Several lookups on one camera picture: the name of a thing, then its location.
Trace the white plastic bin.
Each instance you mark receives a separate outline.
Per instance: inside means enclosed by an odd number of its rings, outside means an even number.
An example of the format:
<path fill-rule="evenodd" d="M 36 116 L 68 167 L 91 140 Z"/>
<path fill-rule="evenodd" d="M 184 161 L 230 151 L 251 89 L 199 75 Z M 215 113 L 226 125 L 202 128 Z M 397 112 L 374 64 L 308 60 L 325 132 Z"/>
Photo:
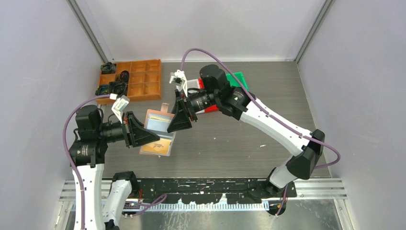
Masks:
<path fill-rule="evenodd" d="M 203 83 L 201 79 L 193 79 L 187 81 L 187 93 L 197 93 L 200 89 L 203 88 Z"/>

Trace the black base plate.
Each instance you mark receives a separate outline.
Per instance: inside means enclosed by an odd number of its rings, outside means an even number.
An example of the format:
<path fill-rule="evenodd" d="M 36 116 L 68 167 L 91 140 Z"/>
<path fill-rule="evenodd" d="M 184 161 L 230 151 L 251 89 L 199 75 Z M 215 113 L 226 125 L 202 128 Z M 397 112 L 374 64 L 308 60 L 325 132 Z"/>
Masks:
<path fill-rule="evenodd" d="M 142 178 L 138 179 L 134 189 L 129 182 L 111 184 L 109 193 L 114 196 L 128 194 L 128 198 L 143 203 L 152 203 L 165 194 L 164 204 L 195 203 L 217 204 L 225 197 L 227 204 L 258 204 L 262 200 L 276 199 L 283 195 L 297 197 L 293 182 L 287 192 L 272 192 L 271 184 L 262 178 Z"/>

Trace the orange compartment tray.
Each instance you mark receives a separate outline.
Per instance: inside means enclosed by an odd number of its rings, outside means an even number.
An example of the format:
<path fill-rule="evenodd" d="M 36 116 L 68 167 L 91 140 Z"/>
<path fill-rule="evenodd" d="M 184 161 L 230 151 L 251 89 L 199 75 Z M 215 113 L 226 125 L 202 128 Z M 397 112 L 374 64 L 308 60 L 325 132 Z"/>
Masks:
<path fill-rule="evenodd" d="M 98 87 L 95 95 L 106 95 L 108 84 L 119 81 L 119 74 L 127 70 L 130 73 L 127 97 L 130 101 L 150 101 L 161 99 L 161 60 L 134 60 L 126 62 L 107 62 L 101 65 Z"/>

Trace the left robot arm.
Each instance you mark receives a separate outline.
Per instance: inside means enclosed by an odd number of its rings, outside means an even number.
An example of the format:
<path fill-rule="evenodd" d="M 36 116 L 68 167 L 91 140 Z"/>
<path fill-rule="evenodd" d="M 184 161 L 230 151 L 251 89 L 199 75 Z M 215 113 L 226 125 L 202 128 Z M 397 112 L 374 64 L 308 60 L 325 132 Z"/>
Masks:
<path fill-rule="evenodd" d="M 144 127 L 133 112 L 118 122 L 103 122 L 103 112 L 86 105 L 75 113 L 75 140 L 68 152 L 76 192 L 76 230 L 117 230 L 127 198 L 139 194 L 140 185 L 133 171 L 117 172 L 112 179 L 105 205 L 102 204 L 102 174 L 109 143 L 124 141 L 139 147 L 160 137 Z"/>

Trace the aluminium rail front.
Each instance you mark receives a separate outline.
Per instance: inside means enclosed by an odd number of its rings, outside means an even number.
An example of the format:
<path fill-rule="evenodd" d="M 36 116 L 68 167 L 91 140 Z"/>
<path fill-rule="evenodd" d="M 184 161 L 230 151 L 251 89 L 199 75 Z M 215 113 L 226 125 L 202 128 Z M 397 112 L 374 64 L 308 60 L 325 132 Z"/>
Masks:
<path fill-rule="evenodd" d="M 112 180 L 102 180 L 101 195 L 102 204 L 105 205 L 109 195 Z M 347 198 L 344 186 L 340 179 L 334 178 L 312 178 L 309 180 L 296 180 L 293 182 L 296 188 L 297 197 L 288 198 L 286 195 L 277 201 L 276 199 L 262 200 L 258 204 L 227 204 L 225 197 L 222 197 L 217 204 L 164 204 L 166 195 L 163 194 L 150 203 L 150 211 L 254 211 L 265 210 L 271 214 L 282 214 L 287 202 L 301 200 L 344 200 Z M 75 182 L 67 181 L 63 187 L 60 199 L 62 201 L 76 201 Z M 128 198 L 124 204 L 126 212 L 137 212 L 145 209 L 148 203 Z"/>

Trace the pink leather card holder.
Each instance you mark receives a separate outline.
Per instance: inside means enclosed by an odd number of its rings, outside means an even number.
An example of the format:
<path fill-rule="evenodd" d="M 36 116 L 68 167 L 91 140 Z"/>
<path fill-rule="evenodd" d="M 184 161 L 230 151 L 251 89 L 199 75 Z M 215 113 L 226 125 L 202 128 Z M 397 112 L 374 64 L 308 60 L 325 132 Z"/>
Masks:
<path fill-rule="evenodd" d="M 168 109 L 169 104 L 162 103 L 160 110 L 147 110 L 144 127 L 157 134 L 159 139 L 143 145 L 139 152 L 141 155 L 170 156 L 176 133 L 167 132 L 174 117 L 174 114 L 169 113 Z"/>

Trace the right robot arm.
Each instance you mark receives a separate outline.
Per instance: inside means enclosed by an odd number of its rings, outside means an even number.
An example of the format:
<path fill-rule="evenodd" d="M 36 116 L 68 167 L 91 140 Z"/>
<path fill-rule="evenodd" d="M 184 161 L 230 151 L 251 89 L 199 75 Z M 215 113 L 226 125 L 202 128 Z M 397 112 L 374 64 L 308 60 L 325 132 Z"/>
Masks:
<path fill-rule="evenodd" d="M 222 114 L 258 128 L 291 154 L 269 174 L 265 189 L 270 196 L 279 196 L 295 179 L 310 178 L 323 152 L 320 142 L 325 134 L 322 131 L 311 132 L 296 126 L 267 108 L 254 94 L 231 86 L 226 73 L 217 65 L 203 67 L 200 79 L 204 87 L 188 92 L 184 71 L 170 74 L 169 82 L 176 84 L 176 99 L 172 109 L 174 117 L 167 128 L 169 133 L 190 129 L 192 122 L 197 121 L 197 112 L 215 105 Z"/>

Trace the red plastic bin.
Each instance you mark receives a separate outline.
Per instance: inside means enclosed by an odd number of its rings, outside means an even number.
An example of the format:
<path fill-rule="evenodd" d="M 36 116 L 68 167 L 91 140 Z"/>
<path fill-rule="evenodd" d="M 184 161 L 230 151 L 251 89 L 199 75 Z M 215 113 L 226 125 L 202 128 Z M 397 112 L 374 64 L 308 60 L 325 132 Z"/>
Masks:
<path fill-rule="evenodd" d="M 204 89 L 205 88 L 205 86 L 203 84 L 203 81 L 200 78 L 198 79 L 198 83 L 199 83 L 199 89 Z M 199 111 L 198 113 L 200 114 L 200 113 L 209 113 L 209 112 L 216 112 L 216 111 L 218 111 L 217 106 L 212 105 L 210 107 L 207 107 L 207 108 Z"/>

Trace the green plastic bin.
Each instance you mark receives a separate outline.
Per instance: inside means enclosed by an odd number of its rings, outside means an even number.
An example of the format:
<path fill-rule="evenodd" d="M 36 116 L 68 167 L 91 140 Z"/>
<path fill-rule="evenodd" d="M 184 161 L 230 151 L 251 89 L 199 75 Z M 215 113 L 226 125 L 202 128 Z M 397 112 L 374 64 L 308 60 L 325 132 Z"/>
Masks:
<path fill-rule="evenodd" d="M 246 83 L 243 73 L 235 72 L 234 75 L 243 84 L 243 86 L 246 88 L 246 90 L 249 91 L 249 87 Z M 231 87 L 241 87 L 241 85 L 236 81 L 236 79 L 231 74 L 227 73 L 226 78 L 229 81 Z"/>

